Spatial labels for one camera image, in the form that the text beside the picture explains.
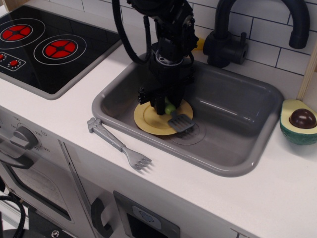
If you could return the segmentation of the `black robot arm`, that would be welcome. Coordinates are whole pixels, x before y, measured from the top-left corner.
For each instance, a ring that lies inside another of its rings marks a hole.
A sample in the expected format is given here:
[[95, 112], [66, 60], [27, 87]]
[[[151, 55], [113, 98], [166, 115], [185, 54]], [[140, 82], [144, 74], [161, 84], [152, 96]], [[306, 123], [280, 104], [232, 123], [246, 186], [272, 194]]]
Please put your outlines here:
[[139, 88], [140, 104], [150, 102], [158, 115], [165, 113], [165, 99], [179, 107], [185, 88], [194, 81], [197, 47], [193, 10], [185, 0], [130, 0], [139, 13], [154, 19], [157, 43], [147, 48], [145, 63], [150, 80]]

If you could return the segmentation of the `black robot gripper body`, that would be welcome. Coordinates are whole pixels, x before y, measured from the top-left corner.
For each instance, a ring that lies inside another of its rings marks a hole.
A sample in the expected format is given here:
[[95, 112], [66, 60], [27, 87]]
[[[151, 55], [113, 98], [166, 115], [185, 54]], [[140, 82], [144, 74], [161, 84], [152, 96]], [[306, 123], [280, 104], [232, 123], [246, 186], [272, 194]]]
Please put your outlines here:
[[169, 99], [170, 88], [187, 85], [194, 81], [194, 57], [188, 56], [177, 65], [164, 65], [155, 56], [150, 56], [147, 62], [149, 78], [138, 90], [138, 102], [154, 102], [157, 93], [164, 94]]

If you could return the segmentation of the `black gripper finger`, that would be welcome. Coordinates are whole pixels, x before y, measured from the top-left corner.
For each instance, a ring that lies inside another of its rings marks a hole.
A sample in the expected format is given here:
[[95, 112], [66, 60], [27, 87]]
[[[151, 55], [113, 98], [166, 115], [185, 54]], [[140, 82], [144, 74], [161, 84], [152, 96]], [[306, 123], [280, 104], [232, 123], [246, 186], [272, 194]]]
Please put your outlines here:
[[183, 86], [173, 86], [170, 88], [169, 101], [178, 108], [181, 104], [184, 95]]
[[158, 115], [165, 114], [165, 95], [157, 93], [155, 95], [155, 109]]

